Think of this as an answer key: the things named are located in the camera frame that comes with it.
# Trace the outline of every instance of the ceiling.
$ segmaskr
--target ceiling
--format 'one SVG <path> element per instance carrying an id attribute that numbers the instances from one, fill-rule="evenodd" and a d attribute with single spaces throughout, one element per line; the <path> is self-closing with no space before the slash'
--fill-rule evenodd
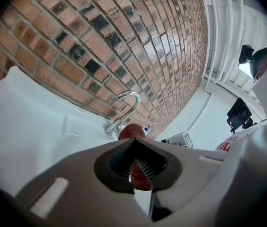
<path id="1" fill-rule="evenodd" d="M 243 44 L 267 47 L 267 14 L 258 0 L 205 0 L 210 21 L 210 49 L 204 76 L 225 87 L 261 119 L 264 110 L 252 91 L 252 78 L 238 69 Z"/>

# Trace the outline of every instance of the white wall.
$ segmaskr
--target white wall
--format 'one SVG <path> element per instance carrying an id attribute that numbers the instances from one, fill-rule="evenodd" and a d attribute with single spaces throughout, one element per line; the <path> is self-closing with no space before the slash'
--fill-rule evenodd
<path id="1" fill-rule="evenodd" d="M 267 47 L 267 14 L 258 0 L 205 0 L 208 11 L 210 37 L 208 63 L 205 77 L 230 90 L 249 104 L 260 117 L 266 118 L 261 103 L 253 93 L 253 80 L 238 69 L 243 44 L 249 44 L 255 51 Z"/>
<path id="2" fill-rule="evenodd" d="M 171 124 L 156 138 L 168 139 L 175 134 L 186 131 L 194 122 L 206 104 L 209 93 L 203 90 L 207 79 L 203 79 L 200 87 L 190 99 L 186 107 L 171 122 Z M 237 97 L 218 84 L 210 82 L 207 91 L 212 97 L 199 120 L 190 129 L 189 135 L 196 149 L 215 150 L 215 148 L 231 136 L 230 126 L 227 124 L 227 113 L 237 100 Z M 261 119 L 251 110 L 253 122 Z"/>

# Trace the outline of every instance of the white panel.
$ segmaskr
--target white panel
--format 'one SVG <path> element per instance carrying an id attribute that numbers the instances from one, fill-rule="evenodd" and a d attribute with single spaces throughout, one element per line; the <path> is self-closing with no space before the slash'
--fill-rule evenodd
<path id="1" fill-rule="evenodd" d="M 213 15 L 213 7 L 207 6 L 208 7 L 208 15 L 209 15 L 209 21 L 210 21 L 210 25 L 214 24 L 214 15 Z M 209 50 L 209 54 L 208 54 L 208 61 L 207 61 L 207 69 L 210 69 L 210 65 L 211 65 L 211 59 L 212 59 L 212 55 L 213 55 L 213 49 L 214 49 L 214 29 L 210 30 L 210 50 Z"/>
<path id="2" fill-rule="evenodd" d="M 218 24 L 219 24 L 219 34 L 218 34 L 218 46 L 215 58 L 214 71 L 217 71 L 222 62 L 222 54 L 225 48 L 226 42 L 226 8 L 217 7 L 218 13 Z"/>
<path id="3" fill-rule="evenodd" d="M 259 0 L 244 0 L 244 4 L 255 9 L 255 10 L 260 11 L 263 14 L 266 13 L 265 9 L 263 8 L 263 6 L 259 2 Z"/>

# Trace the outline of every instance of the wall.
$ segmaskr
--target wall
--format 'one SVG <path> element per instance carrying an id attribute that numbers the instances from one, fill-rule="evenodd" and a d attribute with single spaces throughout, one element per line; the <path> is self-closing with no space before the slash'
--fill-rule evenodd
<path id="1" fill-rule="evenodd" d="M 249 44 L 255 51 L 267 47 L 265 9 L 258 0 L 205 0 L 205 3 L 211 39 L 205 77 L 209 77 L 213 68 L 211 80 L 216 80 L 240 96 L 250 108 L 265 118 L 263 107 L 252 90 L 252 78 L 238 69 L 242 45 Z"/>
<path id="2" fill-rule="evenodd" d="M 156 138 L 156 140 L 167 139 L 175 134 L 186 131 L 209 98 L 209 94 L 203 90 L 206 79 L 202 83 L 191 100 L 175 120 Z M 209 83 L 207 91 L 213 95 L 199 120 L 189 131 L 189 135 L 196 149 L 215 150 L 215 148 L 227 137 L 231 136 L 230 126 L 227 124 L 227 113 L 233 106 L 237 97 L 212 82 Z M 252 111 L 253 122 L 260 122 L 260 118 Z"/>
<path id="3" fill-rule="evenodd" d="M 189 101 L 207 51 L 203 0 L 10 0 L 0 14 L 0 79 L 17 65 L 70 102 L 156 137 Z"/>

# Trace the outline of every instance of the light fixture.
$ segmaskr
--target light fixture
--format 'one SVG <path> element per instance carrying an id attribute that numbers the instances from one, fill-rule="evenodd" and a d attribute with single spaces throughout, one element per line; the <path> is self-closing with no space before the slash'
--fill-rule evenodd
<path id="1" fill-rule="evenodd" d="M 250 78 L 253 78 L 250 72 L 249 63 L 239 64 L 239 70 L 244 72 Z"/>

